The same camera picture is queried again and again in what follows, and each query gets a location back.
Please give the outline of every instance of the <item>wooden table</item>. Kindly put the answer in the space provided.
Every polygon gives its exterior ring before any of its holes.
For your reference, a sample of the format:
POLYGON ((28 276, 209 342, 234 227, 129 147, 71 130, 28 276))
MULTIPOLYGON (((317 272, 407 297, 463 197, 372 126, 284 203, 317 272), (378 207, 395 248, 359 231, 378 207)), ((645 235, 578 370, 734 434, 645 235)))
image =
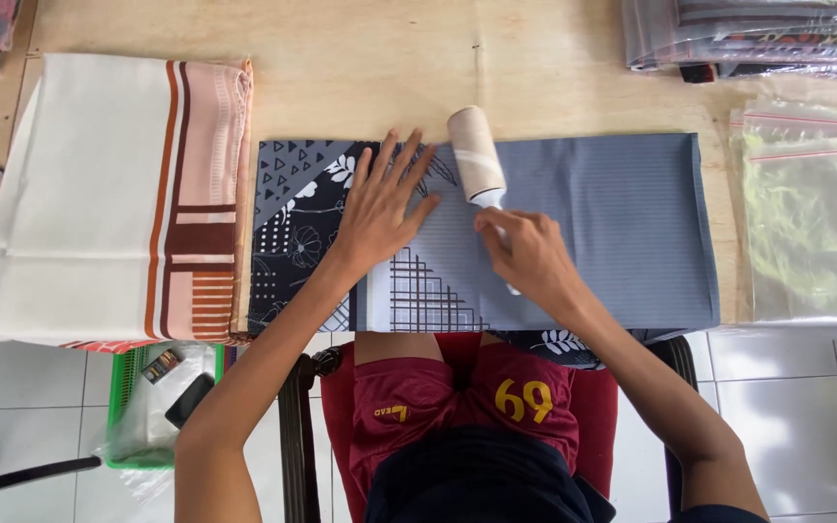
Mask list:
POLYGON ((47 52, 173 60, 250 56, 253 141, 372 138, 482 106, 496 139, 699 133, 722 321, 740 303, 727 170, 728 114, 758 93, 837 105, 837 82, 803 77, 691 86, 623 66, 614 0, 25 0, 0 77, 0 164, 20 95, 47 52))

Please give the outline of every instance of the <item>maroon shorts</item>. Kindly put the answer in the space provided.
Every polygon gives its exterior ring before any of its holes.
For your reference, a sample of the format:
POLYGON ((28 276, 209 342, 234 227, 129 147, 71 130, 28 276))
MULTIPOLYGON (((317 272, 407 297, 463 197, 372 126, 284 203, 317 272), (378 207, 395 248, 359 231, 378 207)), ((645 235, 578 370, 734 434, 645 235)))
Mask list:
POLYGON ((467 390, 448 364, 384 359, 355 367, 351 473, 366 498, 381 461, 425 434, 463 424, 507 428, 557 448, 575 468, 578 430, 570 412, 573 369, 507 343, 481 349, 467 390))

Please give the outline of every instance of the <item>hand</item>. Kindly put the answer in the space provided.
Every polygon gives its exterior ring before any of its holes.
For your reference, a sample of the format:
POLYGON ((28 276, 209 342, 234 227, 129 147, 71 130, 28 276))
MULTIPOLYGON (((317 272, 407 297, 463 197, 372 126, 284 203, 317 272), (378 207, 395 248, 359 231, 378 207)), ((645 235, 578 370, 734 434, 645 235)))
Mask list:
POLYGON ((405 206, 432 161, 434 146, 425 147, 403 176, 421 143, 421 130, 412 131, 412 136, 387 172, 398 138, 396 129, 391 129, 379 148, 369 176, 367 169, 373 152, 369 148, 364 149, 344 204, 338 237, 328 253, 338 256, 347 269, 357 274, 357 278, 363 277, 377 263, 389 260, 408 244, 441 201, 441 196, 430 195, 405 216, 405 206))
POLYGON ((496 274, 558 323, 580 297, 591 295, 567 255, 560 226, 547 215, 485 208, 477 213, 473 226, 482 234, 496 274), (511 249, 502 246, 496 227, 506 231, 511 249))

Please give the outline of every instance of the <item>lint roller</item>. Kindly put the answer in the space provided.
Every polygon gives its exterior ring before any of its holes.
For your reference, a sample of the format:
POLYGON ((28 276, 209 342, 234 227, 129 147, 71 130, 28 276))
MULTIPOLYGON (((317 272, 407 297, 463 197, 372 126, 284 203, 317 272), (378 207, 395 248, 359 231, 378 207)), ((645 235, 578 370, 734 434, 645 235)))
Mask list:
MULTIPOLYGON (((464 186, 467 201, 481 208, 502 208, 502 196, 506 195, 506 177, 496 156, 496 144, 489 130, 486 113, 479 107, 465 107, 448 118, 448 134, 458 160, 460 182, 464 186)), ((506 231, 497 227, 499 239, 510 248, 506 231)), ((512 294, 522 294, 506 284, 512 294)))

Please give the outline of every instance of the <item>smartphone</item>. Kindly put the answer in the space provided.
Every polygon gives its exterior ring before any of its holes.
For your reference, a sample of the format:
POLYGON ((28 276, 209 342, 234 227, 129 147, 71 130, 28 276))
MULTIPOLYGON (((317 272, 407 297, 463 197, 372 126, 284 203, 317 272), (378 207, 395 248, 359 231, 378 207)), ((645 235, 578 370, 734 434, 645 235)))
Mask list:
POLYGON ((164 417, 167 418, 168 422, 176 425, 178 429, 183 428, 183 425, 186 424, 186 420, 189 419, 192 411, 199 406, 199 403, 202 402, 202 398, 205 398, 205 395, 208 394, 208 391, 212 390, 212 387, 214 386, 215 380, 213 380, 211 376, 208 374, 200 374, 199 377, 196 378, 195 381, 193 381, 186 389, 186 392, 177 398, 176 403, 174 403, 173 406, 167 410, 164 417))

